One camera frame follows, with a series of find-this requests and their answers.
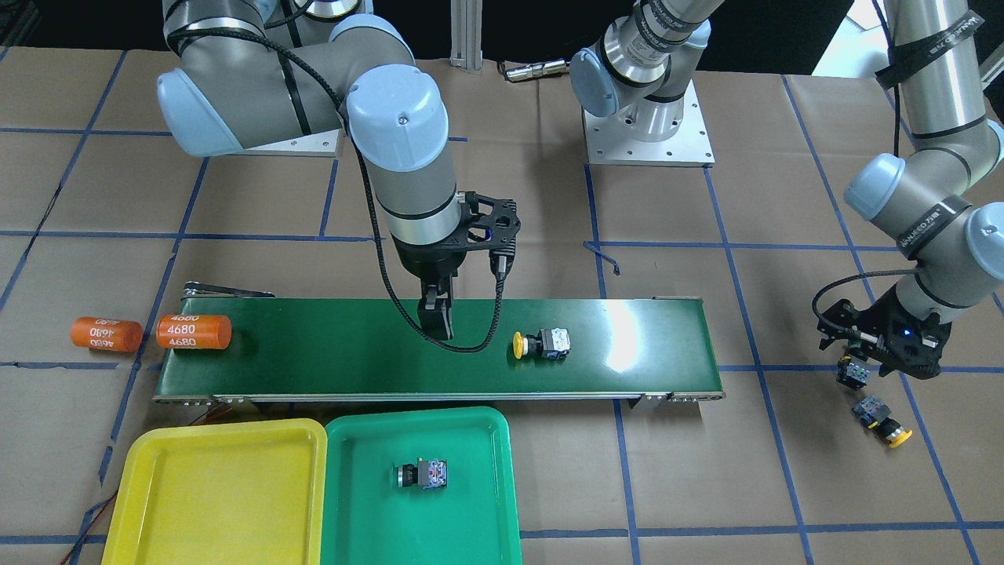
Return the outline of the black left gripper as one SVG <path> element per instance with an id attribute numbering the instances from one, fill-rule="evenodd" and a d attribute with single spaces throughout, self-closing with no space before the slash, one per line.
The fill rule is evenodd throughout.
<path id="1" fill-rule="evenodd" d="M 949 340 L 951 324 L 943 324 L 936 312 L 915 318 L 897 299 L 894 289 L 863 311 L 842 299 L 826 312 L 817 312 L 817 329 L 824 334 L 819 349 L 846 340 L 844 354 L 878 361 L 878 375 L 900 371 L 926 380 L 940 374 L 940 357 Z"/>

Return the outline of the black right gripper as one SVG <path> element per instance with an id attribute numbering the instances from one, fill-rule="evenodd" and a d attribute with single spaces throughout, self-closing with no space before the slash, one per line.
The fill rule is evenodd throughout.
<path id="1" fill-rule="evenodd" d="M 423 286 L 417 321 L 427 335 L 444 342 L 453 339 L 453 280 L 468 253 L 488 251 L 495 278 L 507 278 L 521 228 L 517 210 L 512 199 L 459 191 L 446 208 L 418 221 L 392 216 L 398 257 Z"/>

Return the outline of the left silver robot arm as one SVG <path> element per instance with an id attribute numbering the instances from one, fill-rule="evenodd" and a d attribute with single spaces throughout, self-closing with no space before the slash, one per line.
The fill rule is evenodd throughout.
<path id="1" fill-rule="evenodd" d="M 592 46 L 571 57 L 584 112 L 619 118 L 628 138 L 663 142 L 710 38 L 717 1 L 637 1 Z M 843 299 L 817 313 L 819 347 L 846 341 L 838 382 L 858 389 L 867 362 L 925 380 L 955 319 L 1002 285 L 1002 204 L 965 193 L 1002 161 L 1002 127 L 986 116 L 974 35 L 983 18 L 965 1 L 886 1 L 878 11 L 889 63 L 875 74 L 907 112 L 906 158 L 882 153 L 844 192 L 915 267 L 865 310 Z"/>

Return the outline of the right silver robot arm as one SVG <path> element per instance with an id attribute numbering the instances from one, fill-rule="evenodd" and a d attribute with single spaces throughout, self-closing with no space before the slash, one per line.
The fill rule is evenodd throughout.
<path id="1" fill-rule="evenodd" d="M 343 129 L 361 166 L 370 222 L 383 209 L 422 285 L 406 322 L 451 352 L 453 282 L 486 250 L 502 294 L 515 257 L 515 202 L 460 191 L 437 83 L 362 1 L 165 1 L 162 34 L 180 66 L 158 78 L 173 139 L 225 156 Z"/>

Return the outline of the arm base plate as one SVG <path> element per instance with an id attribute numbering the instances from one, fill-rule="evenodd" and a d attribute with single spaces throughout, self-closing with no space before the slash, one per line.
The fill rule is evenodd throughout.
<path id="1" fill-rule="evenodd" d="M 693 168 L 716 162 L 693 83 L 671 103 L 641 99 L 610 117 L 582 111 L 582 124 L 593 165 Z"/>
<path id="2" fill-rule="evenodd" d="M 240 143 L 235 154 L 334 156 L 340 150 L 336 103 L 287 58 L 273 55 L 240 72 L 232 93 L 236 111 L 230 129 Z"/>

